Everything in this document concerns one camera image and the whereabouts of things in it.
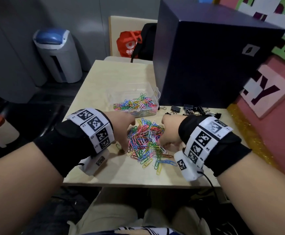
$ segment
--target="gray trash can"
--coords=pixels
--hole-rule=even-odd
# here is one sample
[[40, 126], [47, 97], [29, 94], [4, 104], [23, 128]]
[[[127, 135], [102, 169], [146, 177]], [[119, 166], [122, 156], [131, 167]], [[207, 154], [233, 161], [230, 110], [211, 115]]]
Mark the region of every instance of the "gray trash can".
[[81, 79], [82, 68], [70, 31], [59, 28], [38, 30], [33, 40], [57, 82], [73, 83]]

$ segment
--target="white pants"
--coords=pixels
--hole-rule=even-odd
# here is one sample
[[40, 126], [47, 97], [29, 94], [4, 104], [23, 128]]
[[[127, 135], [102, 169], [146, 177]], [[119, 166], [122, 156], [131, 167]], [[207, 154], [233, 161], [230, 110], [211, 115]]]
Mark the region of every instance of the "white pants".
[[69, 235], [141, 226], [169, 227], [185, 235], [211, 234], [206, 221], [200, 220], [196, 211], [189, 207], [181, 207], [173, 217], [172, 223], [169, 223], [162, 211], [157, 208], [148, 209], [144, 219], [138, 219], [137, 211], [126, 205], [126, 202], [122, 203], [122, 194], [125, 189], [102, 188], [76, 225], [68, 221]]

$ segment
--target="red shopping bag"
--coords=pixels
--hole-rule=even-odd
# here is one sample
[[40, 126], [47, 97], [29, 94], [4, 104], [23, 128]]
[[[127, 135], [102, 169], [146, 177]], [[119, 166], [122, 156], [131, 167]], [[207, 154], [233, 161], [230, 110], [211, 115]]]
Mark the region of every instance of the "red shopping bag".
[[124, 31], [121, 32], [120, 37], [117, 39], [117, 49], [122, 57], [131, 58], [134, 48], [137, 43], [142, 43], [140, 35], [141, 31]]

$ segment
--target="wooden table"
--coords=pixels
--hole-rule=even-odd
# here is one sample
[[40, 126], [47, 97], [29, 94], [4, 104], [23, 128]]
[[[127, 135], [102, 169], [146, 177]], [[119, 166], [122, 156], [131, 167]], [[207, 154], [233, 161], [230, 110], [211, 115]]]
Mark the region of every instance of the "wooden table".
[[[92, 107], [102, 111], [111, 111], [106, 97], [106, 90], [120, 83], [140, 83], [148, 81], [155, 86], [155, 77], [152, 64], [142, 63], [121, 63], [96, 60], [83, 85], [77, 93], [67, 115], [83, 108]], [[170, 110], [159, 110], [155, 116], [146, 117], [157, 123], [161, 123], [162, 116]], [[221, 121], [231, 126], [234, 133], [240, 135], [231, 116], [226, 109], [212, 109], [211, 112], [222, 113]], [[160, 175], [152, 166], [145, 169], [136, 160], [125, 155], [118, 155], [119, 150], [115, 144], [108, 147], [110, 158], [106, 165], [102, 165], [95, 173], [95, 176], [84, 174], [78, 167], [73, 168], [64, 179], [65, 185], [74, 186], [126, 186], [126, 187], [210, 187], [205, 177], [195, 182], [187, 182], [183, 178], [178, 166], [163, 164]], [[209, 177], [215, 187], [219, 183], [213, 173], [207, 167], [203, 167], [204, 173]]]

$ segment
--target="plastic container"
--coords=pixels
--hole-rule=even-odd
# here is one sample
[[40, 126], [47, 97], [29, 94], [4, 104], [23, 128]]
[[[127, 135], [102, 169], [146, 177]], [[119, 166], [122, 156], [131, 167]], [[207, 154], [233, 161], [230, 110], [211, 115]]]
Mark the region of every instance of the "plastic container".
[[141, 93], [146, 94], [146, 97], [150, 97], [151, 99], [153, 99], [156, 106], [119, 111], [128, 112], [136, 118], [155, 115], [158, 111], [158, 100], [161, 96], [161, 93], [159, 92], [159, 89], [157, 87], [152, 88], [149, 82], [122, 84], [116, 86], [115, 88], [108, 89], [106, 92], [111, 110], [113, 110], [113, 104], [117, 104], [125, 100], [139, 98]]

